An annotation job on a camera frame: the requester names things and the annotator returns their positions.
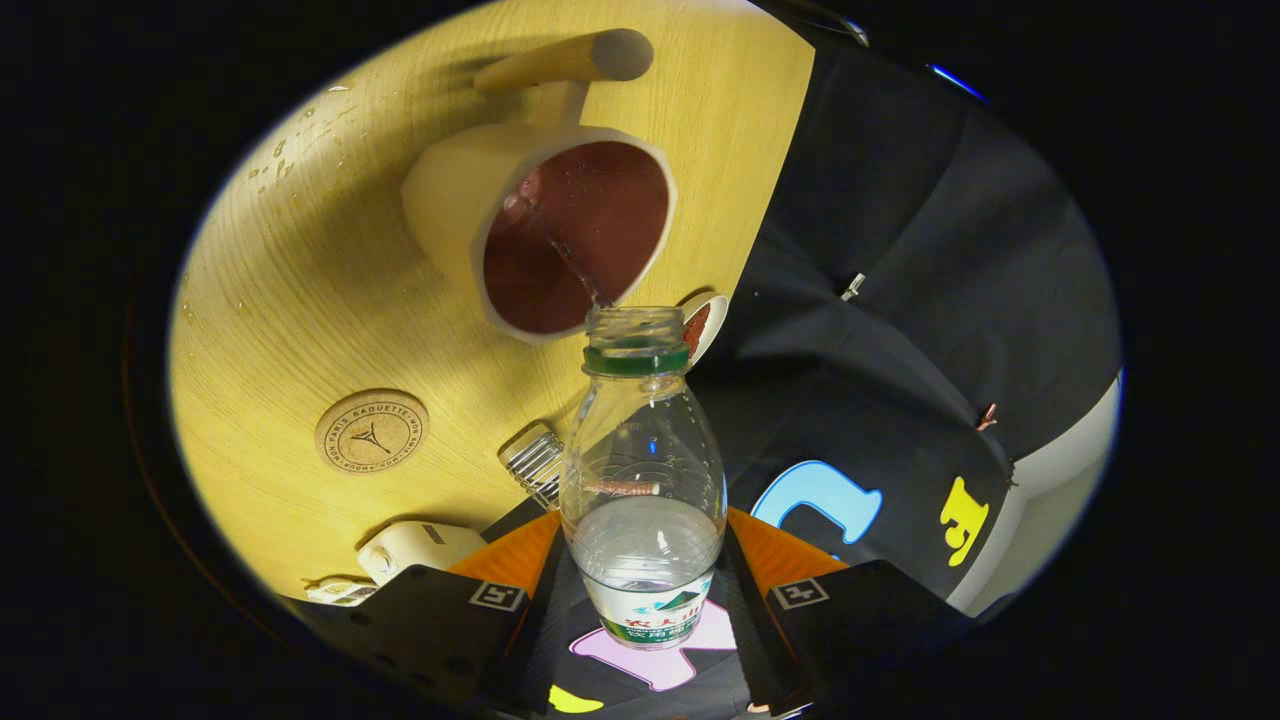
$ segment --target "yellow letter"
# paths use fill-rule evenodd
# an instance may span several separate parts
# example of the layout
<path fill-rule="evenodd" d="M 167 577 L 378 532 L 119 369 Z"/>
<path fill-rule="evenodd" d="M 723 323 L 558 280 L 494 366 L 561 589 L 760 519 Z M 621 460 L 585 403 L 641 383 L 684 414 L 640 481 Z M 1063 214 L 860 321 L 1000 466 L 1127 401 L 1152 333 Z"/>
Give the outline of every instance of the yellow letter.
<path fill-rule="evenodd" d="M 978 505 L 978 501 L 969 497 L 969 493 L 964 491 L 964 478 L 956 478 L 955 484 L 951 486 L 951 496 L 947 497 L 947 503 L 942 506 L 942 518 L 940 520 L 943 525 L 951 520 L 956 523 L 955 527 L 947 528 L 946 532 L 947 544 L 956 548 L 951 553 L 951 559 L 947 560 L 947 565 L 955 568 L 964 562 L 964 559 L 969 555 L 969 548 L 973 547 L 973 541 L 978 539 L 982 524 L 987 521 L 988 510 L 991 510 L 989 505 Z"/>
<path fill-rule="evenodd" d="M 598 700 L 577 697 L 576 694 L 564 692 L 556 685 L 552 685 L 552 696 L 548 700 L 550 700 L 552 707 L 559 710 L 561 712 L 568 712 L 570 715 L 591 712 L 593 710 L 604 707 L 604 703 Z"/>

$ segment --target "cork coaster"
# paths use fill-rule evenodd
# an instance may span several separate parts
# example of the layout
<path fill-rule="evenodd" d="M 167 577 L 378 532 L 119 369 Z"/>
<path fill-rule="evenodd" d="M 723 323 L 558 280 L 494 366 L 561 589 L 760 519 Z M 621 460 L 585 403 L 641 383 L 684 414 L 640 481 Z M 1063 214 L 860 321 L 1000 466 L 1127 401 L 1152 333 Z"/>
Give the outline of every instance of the cork coaster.
<path fill-rule="evenodd" d="M 403 462 L 426 437 L 426 407 L 398 389 L 366 389 L 330 407 L 316 424 L 325 464 L 369 475 Z"/>

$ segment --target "water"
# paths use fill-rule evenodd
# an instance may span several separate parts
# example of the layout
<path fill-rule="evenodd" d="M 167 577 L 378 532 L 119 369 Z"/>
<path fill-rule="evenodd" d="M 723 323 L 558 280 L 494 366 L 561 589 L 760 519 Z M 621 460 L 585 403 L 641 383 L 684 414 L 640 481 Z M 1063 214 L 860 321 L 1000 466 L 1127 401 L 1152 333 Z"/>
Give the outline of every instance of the water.
<path fill-rule="evenodd" d="M 603 585 L 636 592 L 678 588 L 716 562 L 721 537 L 696 507 L 668 497 L 605 502 L 579 523 L 579 569 Z"/>
<path fill-rule="evenodd" d="M 541 208 L 539 208 L 532 199 L 526 197 L 520 192 L 513 192 L 507 196 L 508 209 L 512 204 L 520 204 L 524 206 L 524 210 L 520 213 L 521 218 L 529 218 L 529 220 L 538 227 L 538 233 L 543 236 L 543 240 L 545 240 L 553 250 L 556 250 L 556 254 L 561 256 L 561 260 L 563 260 L 573 275 L 577 277 L 577 282 L 582 283 L 582 290 L 585 290 L 586 296 L 591 299 L 591 307 L 612 307 L 612 302 L 600 302 L 599 286 L 591 278 L 590 273 L 573 261 L 573 250 L 559 240 L 558 233 L 552 228 L 547 217 L 543 215 Z"/>

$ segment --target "white mug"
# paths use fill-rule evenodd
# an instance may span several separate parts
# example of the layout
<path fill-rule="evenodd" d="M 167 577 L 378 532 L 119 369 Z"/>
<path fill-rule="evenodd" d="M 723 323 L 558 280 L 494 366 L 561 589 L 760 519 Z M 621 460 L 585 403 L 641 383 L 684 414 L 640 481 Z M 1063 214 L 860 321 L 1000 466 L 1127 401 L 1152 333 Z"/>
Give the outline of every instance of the white mug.
<path fill-rule="evenodd" d="M 534 120 L 445 138 L 401 186 L 419 245 L 500 332 L 534 345 L 580 332 L 593 302 L 625 300 L 662 252 L 676 209 L 662 150 L 579 124 L 591 81 L 634 79 L 652 61 L 631 29 L 499 60 L 475 86 L 540 85 Z"/>

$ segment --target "white plug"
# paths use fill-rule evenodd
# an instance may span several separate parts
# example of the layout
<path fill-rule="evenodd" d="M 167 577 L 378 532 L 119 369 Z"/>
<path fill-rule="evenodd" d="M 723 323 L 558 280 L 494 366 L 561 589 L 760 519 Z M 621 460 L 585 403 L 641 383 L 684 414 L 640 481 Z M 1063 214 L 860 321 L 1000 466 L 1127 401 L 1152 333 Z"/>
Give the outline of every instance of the white plug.
<path fill-rule="evenodd" d="M 374 536 L 356 553 L 356 561 L 379 585 L 385 585 L 410 565 L 448 570 L 486 543 L 471 528 L 407 520 Z"/>

